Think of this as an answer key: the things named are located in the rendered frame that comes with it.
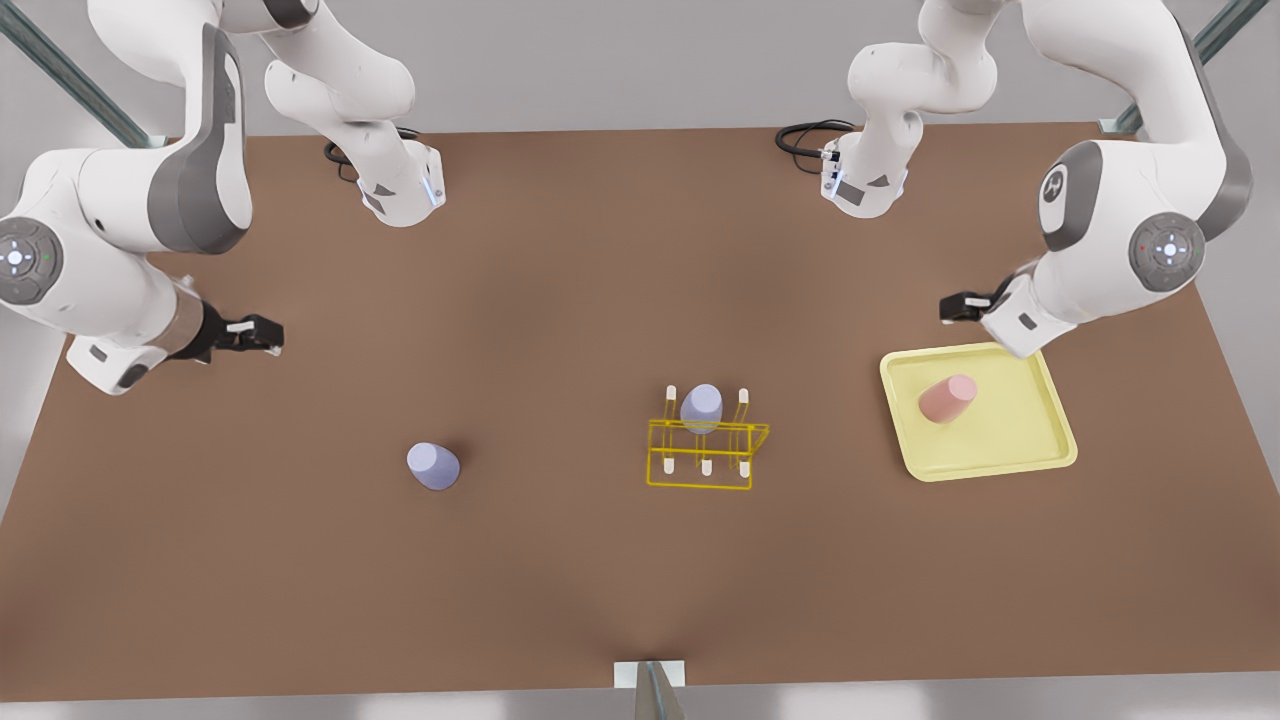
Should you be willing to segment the pink cup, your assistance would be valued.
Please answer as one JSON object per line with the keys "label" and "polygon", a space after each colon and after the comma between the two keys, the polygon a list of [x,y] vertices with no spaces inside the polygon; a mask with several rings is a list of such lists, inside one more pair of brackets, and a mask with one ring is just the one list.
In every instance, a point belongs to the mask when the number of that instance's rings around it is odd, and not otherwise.
{"label": "pink cup", "polygon": [[978,396],[977,382],[966,374],[954,374],[920,393],[916,406],[934,424],[948,424],[961,416]]}

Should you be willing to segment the yellow square tray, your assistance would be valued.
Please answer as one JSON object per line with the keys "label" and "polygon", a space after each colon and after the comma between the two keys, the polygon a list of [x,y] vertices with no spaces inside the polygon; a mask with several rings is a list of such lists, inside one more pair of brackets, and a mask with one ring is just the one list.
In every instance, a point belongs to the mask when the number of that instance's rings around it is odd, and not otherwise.
{"label": "yellow square tray", "polygon": [[[995,342],[884,355],[879,375],[908,473],[922,482],[1068,468],[1078,446],[1042,352],[1027,359]],[[977,393],[950,423],[934,423],[920,397],[952,375]]]}

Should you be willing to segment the lavender cup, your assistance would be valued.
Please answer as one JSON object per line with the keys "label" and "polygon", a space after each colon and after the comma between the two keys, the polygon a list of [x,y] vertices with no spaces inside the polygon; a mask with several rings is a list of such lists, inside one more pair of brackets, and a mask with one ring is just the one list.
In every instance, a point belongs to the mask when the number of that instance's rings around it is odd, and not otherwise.
{"label": "lavender cup", "polygon": [[406,464],[413,478],[433,491],[448,489],[460,478],[460,459],[440,445],[413,445],[406,454]]}
{"label": "lavender cup", "polygon": [[695,436],[714,432],[722,421],[724,401],[721,391],[712,384],[694,387],[684,398],[678,419]]}

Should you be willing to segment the silver frame post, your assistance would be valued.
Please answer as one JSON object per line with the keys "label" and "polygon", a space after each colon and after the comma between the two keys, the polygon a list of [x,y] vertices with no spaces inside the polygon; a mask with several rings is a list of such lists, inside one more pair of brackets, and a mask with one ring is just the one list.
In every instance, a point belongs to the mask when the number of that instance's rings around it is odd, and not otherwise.
{"label": "silver frame post", "polygon": [[686,687],[684,660],[613,664],[614,688],[635,689],[634,720],[686,720],[676,689]]}
{"label": "silver frame post", "polygon": [[[1203,70],[1204,64],[1217,56],[1272,0],[1222,0],[1217,12],[1194,35],[1180,29],[1185,41],[1188,64]],[[1097,129],[1105,136],[1137,135],[1146,126],[1143,111],[1153,96],[1133,95],[1129,106],[1114,118],[1097,120]]]}
{"label": "silver frame post", "polygon": [[131,149],[159,149],[169,138],[146,133],[13,0],[0,0],[4,35],[99,124]]}

